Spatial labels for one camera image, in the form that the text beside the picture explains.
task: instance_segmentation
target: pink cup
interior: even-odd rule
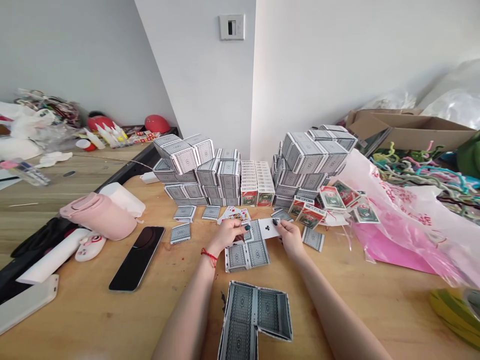
[[[132,215],[108,196],[95,192],[62,207],[60,215],[114,241],[126,238],[137,226]]]

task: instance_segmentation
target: toilet paper roll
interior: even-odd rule
[[[55,246],[48,254],[38,260],[16,281],[23,284],[40,284],[52,275],[80,246],[80,240],[86,237],[90,230],[76,229]]]
[[[116,205],[134,218],[141,217],[145,211],[145,204],[118,182],[112,182],[103,187],[99,194],[108,196]]]

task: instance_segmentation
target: wooden tabletop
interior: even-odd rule
[[[170,245],[177,206],[161,183],[145,185],[138,178],[125,187],[146,204],[145,222],[121,241],[107,241],[88,262],[70,260],[58,271],[56,299],[0,336],[1,359],[149,359],[164,325],[187,285],[200,251],[218,229],[203,220],[198,207],[191,240]],[[249,207],[253,219],[269,218],[271,208]],[[113,276],[145,226],[166,227],[165,235],[139,289],[133,293],[108,290]],[[306,251],[335,290],[379,338],[394,359],[478,359],[433,312],[428,291],[447,284],[435,275],[395,265],[365,261],[355,240],[335,228],[326,235],[321,253]],[[259,334],[262,359],[332,359],[315,308],[300,274],[276,238],[267,240],[271,264],[228,274],[224,253],[217,263],[202,359],[216,359],[224,313],[222,294],[237,280],[288,293],[293,342]]]
[[[0,190],[0,269],[12,260],[10,253],[53,218],[61,207],[94,191],[126,163],[80,156],[131,160],[148,145],[150,144],[141,143],[118,149],[107,147],[92,152],[73,149],[74,155],[71,159],[40,169],[51,179],[48,186],[33,186],[26,181],[20,181]],[[38,156],[28,162],[36,165],[39,158]],[[64,177],[64,174],[71,171],[75,171],[75,174]],[[38,205],[9,207],[30,203]]]

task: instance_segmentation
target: black phone screen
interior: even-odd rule
[[[108,289],[122,292],[132,292],[137,289],[164,232],[165,228],[160,226],[143,228],[125,260],[121,263]]]

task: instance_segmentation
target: light switch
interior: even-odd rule
[[[245,40],[245,14],[220,15],[220,40]]]

